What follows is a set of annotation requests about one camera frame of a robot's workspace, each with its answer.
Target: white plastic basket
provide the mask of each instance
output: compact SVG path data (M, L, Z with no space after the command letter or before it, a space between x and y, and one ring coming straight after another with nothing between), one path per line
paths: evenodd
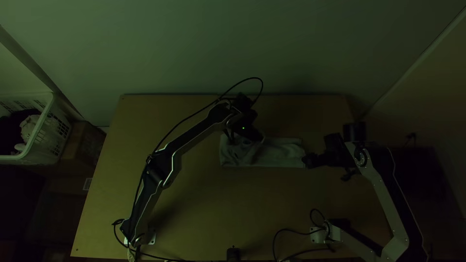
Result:
M0 155L0 164L54 164L58 161L71 131L71 125L55 102L53 93L30 93L0 96L0 116L36 108L42 114L18 155Z

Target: cardboard box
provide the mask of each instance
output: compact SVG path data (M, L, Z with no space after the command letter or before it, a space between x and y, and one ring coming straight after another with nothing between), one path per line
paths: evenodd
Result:
M55 172L92 177L104 141L105 133L89 122L74 123Z
M47 182L47 191L61 194L87 195L92 178L83 176L56 177Z

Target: white towel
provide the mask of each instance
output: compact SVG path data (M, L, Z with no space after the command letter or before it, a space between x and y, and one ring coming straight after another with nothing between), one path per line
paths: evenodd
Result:
M222 166L267 166L305 168L301 158L305 151L299 138L264 138L261 142L236 135L231 145L228 137L220 137Z

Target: black cable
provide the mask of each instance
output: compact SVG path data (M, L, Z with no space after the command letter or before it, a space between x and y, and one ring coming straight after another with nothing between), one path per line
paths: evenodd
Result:
M316 209L316 208L313 208L311 209L311 211L309 211L309 218L311 219L311 222L312 224L314 224L314 226L318 227L318 228L321 228L321 229L325 229L325 227L323 225L318 225L313 219L312 219L312 214L314 212L317 212L319 213L319 215L322 217L322 221L323 223L327 226L329 232L327 233L327 236L326 236L326 240L331 240L333 242L335 242L335 240L333 240L332 238L330 238L330 224L326 221L326 218L325 216L322 214L322 212L319 210L319 209Z
M312 224L314 224L314 226L316 226L316 227L322 228L323 225L318 225L318 224L312 219L312 213L314 213L314 212L319 213L319 215L322 217L322 220L323 220L324 222L325 222L325 217L324 217L324 215L322 214L322 212L321 212L319 209L313 208L313 209L311 209L311 211L309 211L309 218L311 219Z
M295 254L293 254L293 255L287 256L286 258L280 260L280 262L283 262L283 261L292 259L292 258L294 258L295 256L299 256L299 255L304 254L304 253L309 253L309 252L314 252L314 251L323 251L323 250L331 250L331 249L329 249L329 248L308 249L308 250L301 251L301 252L295 253Z
M252 104L255 104L257 99L259 99L259 96L262 94L262 89L264 88L264 81L262 81L262 79L258 78L258 77L249 77L249 78L246 78L246 79L243 79L241 81L239 81L238 83L234 84L232 87L228 88L227 91L225 91L225 93L223 93L222 95L220 95L220 97L218 97L217 100L213 101L212 103L208 104L207 106L203 107L202 109L200 109L199 111L195 112L194 114L186 117L185 119L181 120L178 124L176 124L170 131L168 131L168 133L162 138L162 140L160 140L159 144L155 147L154 151L152 152L152 154L154 154L157 149L160 147L160 145L163 143L163 141L180 125L182 124L183 122L185 122L186 120L192 118L193 116L199 114L200 112L204 111L205 109L207 109L208 107L210 107L211 105L215 104L215 103L218 103L219 101L221 101L221 99L228 93L230 92L233 88L235 88L236 86L238 86L239 84L243 83L243 82L246 82L248 80L253 80L253 79L257 79L261 82L261 90L259 91L259 94L257 95L256 99L252 102Z
M295 233L295 234L298 234L298 235L308 236L308 235L312 235L312 234L314 234L316 232L319 232L319 231L322 231L322 230L324 230L324 229L320 228L320 229L311 231L309 233L301 233L301 232L298 232L298 231L295 231L295 230L292 230L292 229L280 229L279 231L277 231L277 233L275 233L275 236L273 237L273 241L272 241L273 260L278 262L277 256L275 255L275 240L277 239L277 236L278 236L278 234L280 232L287 231L287 232Z
M123 247L126 247L126 245L118 238L117 233L116 233L117 232L117 230L116 230L117 225L121 224L121 222L123 222L123 219L119 219L119 220L112 223L113 234L115 235L115 238L120 243L120 245L122 245ZM187 260L178 260L178 259L168 259L168 258L164 258L164 257L157 257L157 256L154 256L154 255L150 255L150 254L141 252L140 250L132 249L130 247L128 247L128 249L130 251L134 252L135 254L141 254L141 255L148 256L148 257L155 258L155 259L161 259L161 260L165 260L165 261L174 261L174 262L190 262L190 261L187 261Z

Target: black arm segment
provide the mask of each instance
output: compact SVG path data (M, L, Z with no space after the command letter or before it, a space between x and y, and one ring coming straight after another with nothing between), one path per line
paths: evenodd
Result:
M232 106L217 104L204 120L149 156L141 175L142 190L130 218L124 220L120 227L131 245L148 244L149 236L144 235L148 232L149 215L161 192L173 183L181 170L181 156L185 152L214 131L227 128L240 132L252 141L262 140L262 135L252 126L257 113L250 108L251 105L249 98L242 94L238 95L237 102Z

